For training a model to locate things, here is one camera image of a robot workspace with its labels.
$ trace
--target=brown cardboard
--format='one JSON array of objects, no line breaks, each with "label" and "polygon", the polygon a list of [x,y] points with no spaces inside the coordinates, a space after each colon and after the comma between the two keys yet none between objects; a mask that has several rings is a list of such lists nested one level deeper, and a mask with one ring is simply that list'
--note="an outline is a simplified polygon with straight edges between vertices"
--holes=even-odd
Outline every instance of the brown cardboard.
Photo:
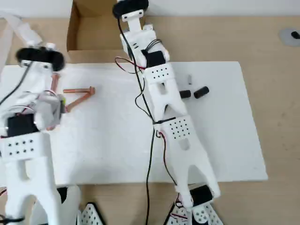
[{"label": "brown cardboard", "polygon": [[126,57],[112,14],[115,3],[116,0],[74,0],[67,33],[67,52],[72,62],[114,62],[115,56]]}]

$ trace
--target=small black cylinder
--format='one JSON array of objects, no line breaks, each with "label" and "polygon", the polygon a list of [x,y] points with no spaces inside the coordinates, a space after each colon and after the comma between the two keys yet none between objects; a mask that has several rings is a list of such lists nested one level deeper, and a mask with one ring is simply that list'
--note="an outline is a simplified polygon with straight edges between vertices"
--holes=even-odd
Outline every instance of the small black cylinder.
[{"label": "small black cylinder", "polygon": [[181,98],[191,97],[191,91],[190,90],[181,90],[179,93],[180,93]]},{"label": "small black cylinder", "polygon": [[199,90],[194,92],[194,97],[195,98],[201,98],[202,96],[206,95],[207,93],[209,93],[209,89],[208,87],[204,86],[203,88],[200,88]]}]

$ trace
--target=white foam board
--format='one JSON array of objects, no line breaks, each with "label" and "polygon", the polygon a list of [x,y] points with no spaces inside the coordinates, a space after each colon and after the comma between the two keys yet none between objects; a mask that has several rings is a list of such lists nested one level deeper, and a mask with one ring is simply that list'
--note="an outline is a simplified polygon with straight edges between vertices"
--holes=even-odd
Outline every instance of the white foam board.
[{"label": "white foam board", "polygon": [[[252,117],[242,70],[238,62],[175,62],[179,90],[192,93],[208,86],[208,95],[184,100],[198,136],[210,157],[218,181],[266,180],[267,173]],[[123,64],[127,70],[133,69]],[[6,66],[0,82],[0,98],[19,81],[23,69]],[[187,75],[193,84],[188,85]],[[114,64],[68,64],[61,72],[58,93],[67,88],[94,86],[96,94],[51,131],[52,157],[58,185],[145,182],[148,169],[152,125],[134,104],[139,94],[135,75]],[[14,103],[22,87],[0,107]],[[79,94],[66,94],[67,103]],[[151,182],[171,182],[163,165],[163,143],[156,139]],[[189,182],[201,182],[191,170]],[[0,173],[5,186],[5,173]]]}]

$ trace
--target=wooden table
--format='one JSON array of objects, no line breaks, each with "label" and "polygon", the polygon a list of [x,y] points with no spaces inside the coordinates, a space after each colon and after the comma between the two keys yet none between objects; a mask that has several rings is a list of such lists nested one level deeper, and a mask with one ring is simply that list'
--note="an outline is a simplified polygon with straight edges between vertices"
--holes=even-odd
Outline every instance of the wooden table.
[{"label": "wooden table", "polygon": [[[68,19],[27,21],[43,40],[67,53]],[[149,21],[173,61],[236,60],[241,64],[269,180],[220,183],[222,196],[214,206],[224,224],[298,224],[300,48],[283,46],[278,32],[286,27],[300,29],[300,17],[151,17]],[[172,30],[161,32],[167,25]],[[181,32],[186,26],[190,33]],[[19,47],[15,38],[12,53]],[[15,64],[13,55],[8,64]],[[83,205],[96,201],[107,224],[144,222],[144,184],[82,186],[82,193]],[[150,197],[150,224],[161,225],[175,198],[174,188],[151,184]],[[2,212],[5,200],[0,199]]]}]

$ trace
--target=copper pipe fitting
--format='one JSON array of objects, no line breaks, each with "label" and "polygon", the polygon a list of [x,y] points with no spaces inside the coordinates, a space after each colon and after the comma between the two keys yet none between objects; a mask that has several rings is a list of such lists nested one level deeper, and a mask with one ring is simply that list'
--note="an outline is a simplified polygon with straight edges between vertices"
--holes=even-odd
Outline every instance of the copper pipe fitting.
[{"label": "copper pipe fitting", "polygon": [[79,99],[75,100],[74,102],[68,104],[66,106],[66,111],[69,113],[75,106],[80,104],[81,102],[85,101],[89,97],[93,96],[96,93],[96,90],[94,87],[86,88],[86,89],[65,89],[64,93],[82,93],[86,92],[86,94]]},{"label": "copper pipe fitting", "polygon": [[64,89],[64,93],[90,93],[91,95],[95,94],[95,88],[78,88],[78,89]]},{"label": "copper pipe fitting", "polygon": [[51,90],[53,90],[54,92],[56,92],[59,78],[60,78],[59,74],[53,73],[53,75],[52,75],[52,83],[51,83]]}]

